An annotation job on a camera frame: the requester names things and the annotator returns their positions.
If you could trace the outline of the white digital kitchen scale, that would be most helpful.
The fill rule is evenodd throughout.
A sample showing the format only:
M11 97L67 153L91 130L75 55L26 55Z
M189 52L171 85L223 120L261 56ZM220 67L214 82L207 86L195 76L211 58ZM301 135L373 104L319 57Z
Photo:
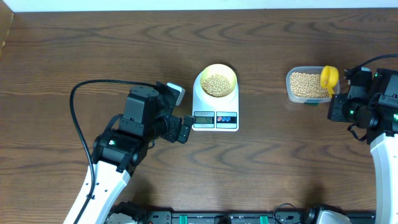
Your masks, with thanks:
M224 131L235 132L239 129L239 86L236 74L228 72L224 77L229 81L232 92L224 97L209 95L203 85L212 75L202 71L193 85L192 115L195 122L192 128L195 131Z

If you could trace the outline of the clear plastic container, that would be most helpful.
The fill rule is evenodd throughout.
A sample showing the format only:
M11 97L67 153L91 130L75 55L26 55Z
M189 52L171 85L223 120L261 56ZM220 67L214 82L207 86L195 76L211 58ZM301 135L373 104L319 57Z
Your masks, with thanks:
M327 103L340 92L338 69L332 66L295 67L286 76L289 100L294 103Z

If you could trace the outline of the yellow measuring scoop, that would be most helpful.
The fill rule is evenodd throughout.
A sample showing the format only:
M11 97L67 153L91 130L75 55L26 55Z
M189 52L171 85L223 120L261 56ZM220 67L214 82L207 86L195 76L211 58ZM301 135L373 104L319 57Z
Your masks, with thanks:
M336 86L339 80L339 73L336 67L324 66L320 74L320 86L328 91L329 97L331 98L335 92L333 88Z

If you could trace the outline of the soybeans pile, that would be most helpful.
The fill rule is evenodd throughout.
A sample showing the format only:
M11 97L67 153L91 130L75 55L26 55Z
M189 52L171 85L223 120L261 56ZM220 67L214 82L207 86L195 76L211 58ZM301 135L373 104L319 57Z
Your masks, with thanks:
M304 98L328 98L326 89L320 86L320 74L294 72L290 76L290 86L295 96Z

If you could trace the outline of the pale yellow bowl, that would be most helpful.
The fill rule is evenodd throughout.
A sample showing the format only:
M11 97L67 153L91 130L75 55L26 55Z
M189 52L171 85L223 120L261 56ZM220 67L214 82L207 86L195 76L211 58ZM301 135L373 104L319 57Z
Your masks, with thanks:
M234 70L224 64L207 66L200 75L200 87L207 94L215 98L226 97L238 86Z

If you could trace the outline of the soybeans in bowl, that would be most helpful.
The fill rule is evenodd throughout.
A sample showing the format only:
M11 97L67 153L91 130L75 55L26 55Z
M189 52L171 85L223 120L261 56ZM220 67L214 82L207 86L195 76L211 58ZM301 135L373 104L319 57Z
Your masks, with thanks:
M209 76L202 85L204 91L213 97L221 98L231 93L232 85L223 75L214 74Z

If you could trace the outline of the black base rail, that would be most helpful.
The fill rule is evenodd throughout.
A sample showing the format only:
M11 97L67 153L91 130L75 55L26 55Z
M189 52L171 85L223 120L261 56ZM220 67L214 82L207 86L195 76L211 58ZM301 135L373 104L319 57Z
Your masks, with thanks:
M318 204L300 210L289 203L271 212L176 212L167 209L146 210L121 202L114 206L106 224L273 224L273 223L375 223L374 212L344 212L342 209Z

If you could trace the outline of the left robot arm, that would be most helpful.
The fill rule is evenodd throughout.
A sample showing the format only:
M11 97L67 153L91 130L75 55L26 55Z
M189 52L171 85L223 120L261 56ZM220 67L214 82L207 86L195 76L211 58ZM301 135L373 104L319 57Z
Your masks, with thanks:
M85 181L65 223L104 223L156 139L187 142L195 118L172 114L184 94L173 83L130 89L124 113L114 116L93 143Z

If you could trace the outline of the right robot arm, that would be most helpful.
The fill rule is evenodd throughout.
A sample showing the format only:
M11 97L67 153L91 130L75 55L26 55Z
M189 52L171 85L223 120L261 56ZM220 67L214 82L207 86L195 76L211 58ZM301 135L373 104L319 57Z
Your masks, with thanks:
M349 123L355 139L370 146L376 171L376 223L397 223L397 72L345 71L347 93L334 94L328 119Z

